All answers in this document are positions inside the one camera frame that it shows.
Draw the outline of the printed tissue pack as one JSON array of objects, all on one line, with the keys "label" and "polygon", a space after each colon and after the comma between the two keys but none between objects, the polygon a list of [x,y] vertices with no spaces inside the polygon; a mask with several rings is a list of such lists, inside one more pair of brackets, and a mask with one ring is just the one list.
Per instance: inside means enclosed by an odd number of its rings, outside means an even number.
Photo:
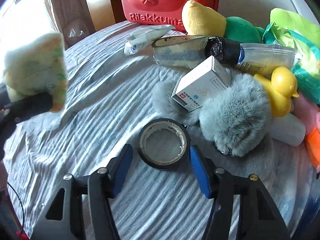
[{"label": "printed tissue pack", "polygon": [[53,100],[50,111],[62,110],[68,86],[64,51],[63,35],[54,31],[7,52],[3,83],[10,102],[46,92]]}]

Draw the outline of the black tape roll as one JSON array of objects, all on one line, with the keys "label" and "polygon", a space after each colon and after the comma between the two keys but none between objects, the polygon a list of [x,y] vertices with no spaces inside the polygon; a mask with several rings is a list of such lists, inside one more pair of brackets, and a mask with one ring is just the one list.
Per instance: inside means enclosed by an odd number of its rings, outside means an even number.
[{"label": "black tape roll", "polygon": [[186,128],[172,119],[155,119],[139,133],[138,154],[149,166],[171,170],[189,157],[190,137]]}]

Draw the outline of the grey fluffy plush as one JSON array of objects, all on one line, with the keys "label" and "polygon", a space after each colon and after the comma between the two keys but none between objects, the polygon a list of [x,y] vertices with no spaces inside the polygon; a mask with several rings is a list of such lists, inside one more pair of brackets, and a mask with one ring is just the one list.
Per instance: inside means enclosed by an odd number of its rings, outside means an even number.
[{"label": "grey fluffy plush", "polygon": [[158,83],[152,91],[155,111],[183,125],[200,124],[204,138],[224,155],[243,157],[270,131],[272,111],[263,85],[249,74],[231,71],[232,84],[207,98],[203,106],[187,111],[172,97],[174,80]]}]

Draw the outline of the pink pig plush orange dress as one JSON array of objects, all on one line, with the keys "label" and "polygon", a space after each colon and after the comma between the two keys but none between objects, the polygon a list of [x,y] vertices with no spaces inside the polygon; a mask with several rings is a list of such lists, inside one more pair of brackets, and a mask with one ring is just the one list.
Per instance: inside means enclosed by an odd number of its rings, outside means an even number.
[{"label": "pink pig plush orange dress", "polygon": [[292,111],[299,120],[305,125],[304,142],[313,168],[319,177],[319,107],[308,100],[302,92],[298,92],[299,98],[293,98],[294,109]]}]

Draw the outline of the white medicine box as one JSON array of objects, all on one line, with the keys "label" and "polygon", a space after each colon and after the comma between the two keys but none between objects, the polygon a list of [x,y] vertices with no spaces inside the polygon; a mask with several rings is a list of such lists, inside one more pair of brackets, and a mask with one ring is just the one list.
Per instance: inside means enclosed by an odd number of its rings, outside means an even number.
[{"label": "white medicine box", "polygon": [[176,83],[171,97],[192,112],[202,107],[206,98],[215,96],[231,83],[232,78],[226,68],[210,56]]}]

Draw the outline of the yellow rubber duck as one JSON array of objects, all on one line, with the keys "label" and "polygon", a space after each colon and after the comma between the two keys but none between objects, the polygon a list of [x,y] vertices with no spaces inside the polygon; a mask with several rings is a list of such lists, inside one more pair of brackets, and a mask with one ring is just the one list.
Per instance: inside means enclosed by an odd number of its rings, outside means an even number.
[{"label": "yellow rubber duck", "polygon": [[286,67],[277,67],[271,75],[271,79],[255,74],[268,93],[272,116],[284,117],[291,111],[291,98],[299,98],[298,84],[294,74]]}]

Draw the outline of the teal green snack bag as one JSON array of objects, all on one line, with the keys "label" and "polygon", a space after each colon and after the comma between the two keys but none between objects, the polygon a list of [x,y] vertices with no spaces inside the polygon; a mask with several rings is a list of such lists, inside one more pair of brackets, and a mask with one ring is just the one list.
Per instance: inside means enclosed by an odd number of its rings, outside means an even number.
[{"label": "teal green snack bag", "polygon": [[291,72],[298,88],[310,101],[319,104],[319,46],[297,31],[275,23],[267,25],[263,34],[265,44],[275,44],[296,50]]}]

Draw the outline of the yellow green plush toy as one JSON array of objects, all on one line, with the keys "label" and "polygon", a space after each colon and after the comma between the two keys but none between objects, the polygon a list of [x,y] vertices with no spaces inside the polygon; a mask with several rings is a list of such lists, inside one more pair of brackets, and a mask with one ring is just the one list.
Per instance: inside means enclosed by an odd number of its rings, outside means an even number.
[{"label": "yellow green plush toy", "polygon": [[241,43],[262,43],[265,32],[243,18],[224,17],[194,0],[184,4],[182,23],[188,35],[223,37]]}]

